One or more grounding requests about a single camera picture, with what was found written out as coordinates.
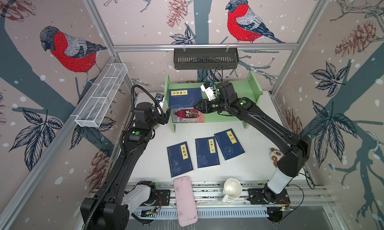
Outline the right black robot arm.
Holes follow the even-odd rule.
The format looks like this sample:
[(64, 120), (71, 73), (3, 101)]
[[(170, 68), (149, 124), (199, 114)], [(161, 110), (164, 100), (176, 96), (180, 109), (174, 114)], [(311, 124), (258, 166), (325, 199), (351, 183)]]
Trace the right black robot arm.
[(275, 203), (280, 199), (285, 187), (299, 174), (309, 159), (311, 139), (300, 137), (287, 130), (265, 114), (249, 98), (238, 98), (232, 83), (217, 84), (217, 92), (217, 98), (203, 99), (194, 106), (194, 109), (203, 114), (225, 111), (230, 116), (257, 129), (283, 153), (278, 161), (277, 169), (263, 189), (265, 201)]

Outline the dark grey hanging basket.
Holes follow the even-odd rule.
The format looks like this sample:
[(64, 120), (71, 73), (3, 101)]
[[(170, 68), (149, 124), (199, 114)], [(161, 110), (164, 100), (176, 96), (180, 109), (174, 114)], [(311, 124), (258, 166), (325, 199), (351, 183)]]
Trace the dark grey hanging basket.
[(237, 48), (192, 48), (174, 50), (176, 70), (236, 69), (239, 63)]

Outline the blue book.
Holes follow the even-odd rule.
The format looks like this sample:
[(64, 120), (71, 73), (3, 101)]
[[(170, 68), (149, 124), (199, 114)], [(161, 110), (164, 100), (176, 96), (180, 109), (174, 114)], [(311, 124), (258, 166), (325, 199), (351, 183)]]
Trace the blue book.
[(195, 139), (199, 169), (220, 166), (215, 137)]
[(214, 134), (225, 161), (245, 153), (244, 148), (236, 137), (233, 129)]
[(169, 90), (169, 103), (171, 109), (192, 108), (203, 99), (200, 89)]
[(194, 171), (187, 142), (167, 147), (167, 153), (172, 178)]

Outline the red pink Hamlet book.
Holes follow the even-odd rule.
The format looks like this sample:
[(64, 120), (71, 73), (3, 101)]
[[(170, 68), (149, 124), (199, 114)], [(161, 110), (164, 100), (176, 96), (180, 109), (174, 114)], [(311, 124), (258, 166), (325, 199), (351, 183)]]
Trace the red pink Hamlet book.
[(205, 116), (196, 109), (176, 109), (173, 115), (173, 123), (204, 123)]

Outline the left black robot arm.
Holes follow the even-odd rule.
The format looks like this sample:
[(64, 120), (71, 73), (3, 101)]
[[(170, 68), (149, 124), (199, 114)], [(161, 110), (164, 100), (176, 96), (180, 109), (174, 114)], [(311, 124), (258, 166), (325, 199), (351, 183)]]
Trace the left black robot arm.
[(163, 110), (165, 96), (152, 96), (143, 90), (152, 102), (135, 103), (135, 89), (131, 88), (132, 107), (130, 119), (119, 139), (120, 154), (104, 183), (92, 198), (86, 198), (80, 210), (84, 230), (124, 230), (134, 211), (143, 203), (156, 200), (156, 185), (151, 181), (138, 182), (133, 190), (126, 192), (127, 183), (136, 163), (155, 136), (157, 125), (165, 125), (170, 111)]

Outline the pink pencil case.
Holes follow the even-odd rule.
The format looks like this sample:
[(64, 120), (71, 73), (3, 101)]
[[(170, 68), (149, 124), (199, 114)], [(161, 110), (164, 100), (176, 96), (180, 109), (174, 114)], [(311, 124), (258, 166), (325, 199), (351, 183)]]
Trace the pink pencil case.
[(198, 212), (190, 177), (175, 179), (174, 190), (179, 225), (186, 227), (195, 224), (198, 221)]

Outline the white ceramic mug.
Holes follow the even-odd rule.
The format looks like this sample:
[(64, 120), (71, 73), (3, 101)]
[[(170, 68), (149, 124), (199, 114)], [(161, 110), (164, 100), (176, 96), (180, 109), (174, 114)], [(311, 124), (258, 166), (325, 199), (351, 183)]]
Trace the white ceramic mug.
[(241, 183), (236, 179), (227, 179), (223, 187), (223, 198), (221, 202), (223, 204), (227, 203), (230, 200), (237, 199), (241, 196), (243, 191)]

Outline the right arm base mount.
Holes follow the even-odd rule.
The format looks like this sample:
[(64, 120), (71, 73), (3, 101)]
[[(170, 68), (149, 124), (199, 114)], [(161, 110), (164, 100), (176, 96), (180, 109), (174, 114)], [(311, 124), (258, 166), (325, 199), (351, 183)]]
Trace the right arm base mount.
[(286, 189), (279, 194), (274, 193), (272, 190), (267, 189), (248, 189), (247, 190), (251, 205), (290, 205), (291, 201)]

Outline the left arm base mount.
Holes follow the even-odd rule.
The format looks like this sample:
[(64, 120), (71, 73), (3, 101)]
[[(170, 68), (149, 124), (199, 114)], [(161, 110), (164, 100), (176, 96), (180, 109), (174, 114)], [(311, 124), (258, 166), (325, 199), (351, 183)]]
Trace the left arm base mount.
[(142, 203), (140, 207), (159, 207), (169, 206), (171, 198), (170, 190), (156, 190), (156, 196), (153, 200), (149, 200), (147, 203)]

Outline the brown bear plush keychain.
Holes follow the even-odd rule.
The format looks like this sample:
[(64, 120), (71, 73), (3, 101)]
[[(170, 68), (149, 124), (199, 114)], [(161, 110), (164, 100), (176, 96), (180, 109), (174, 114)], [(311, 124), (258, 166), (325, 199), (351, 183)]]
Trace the brown bear plush keychain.
[(270, 158), (273, 161), (274, 166), (278, 167), (278, 161), (281, 159), (281, 157), (284, 155), (281, 151), (275, 148), (270, 148)]

